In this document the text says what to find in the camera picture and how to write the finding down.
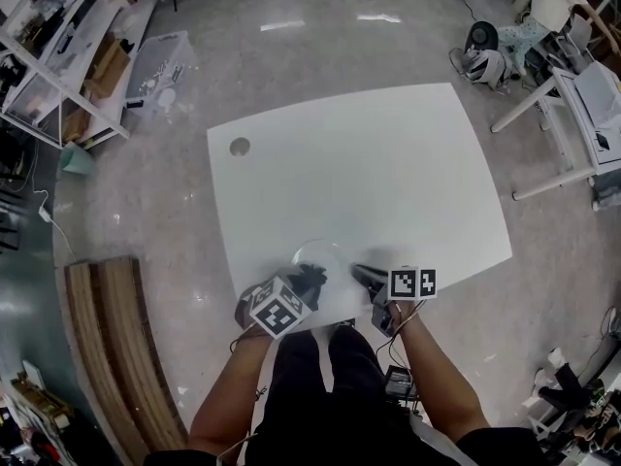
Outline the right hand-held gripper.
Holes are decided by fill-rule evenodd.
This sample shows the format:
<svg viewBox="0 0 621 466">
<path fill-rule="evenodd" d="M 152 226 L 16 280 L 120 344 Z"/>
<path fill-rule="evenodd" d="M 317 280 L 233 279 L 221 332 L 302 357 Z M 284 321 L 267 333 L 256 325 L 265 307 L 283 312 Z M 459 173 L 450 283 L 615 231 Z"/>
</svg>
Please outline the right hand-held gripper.
<svg viewBox="0 0 621 466">
<path fill-rule="evenodd" d="M 372 324 L 385 337 L 394 337 L 397 328 L 389 308 L 391 303 L 403 301 L 416 305 L 437 296 L 435 268 L 403 267 L 384 271 L 354 263 L 350 266 L 350 274 L 369 291 Z"/>
</svg>

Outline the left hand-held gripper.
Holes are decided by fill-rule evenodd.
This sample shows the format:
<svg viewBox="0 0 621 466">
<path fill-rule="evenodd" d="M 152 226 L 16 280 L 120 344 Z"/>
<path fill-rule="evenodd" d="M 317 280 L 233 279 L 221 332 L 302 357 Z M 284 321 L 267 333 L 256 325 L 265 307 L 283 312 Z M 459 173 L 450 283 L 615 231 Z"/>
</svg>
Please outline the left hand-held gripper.
<svg viewBox="0 0 621 466">
<path fill-rule="evenodd" d="M 277 340 L 318 310 L 319 285 L 297 275 L 273 275 L 240 296 L 235 320 L 247 332 Z"/>
</svg>

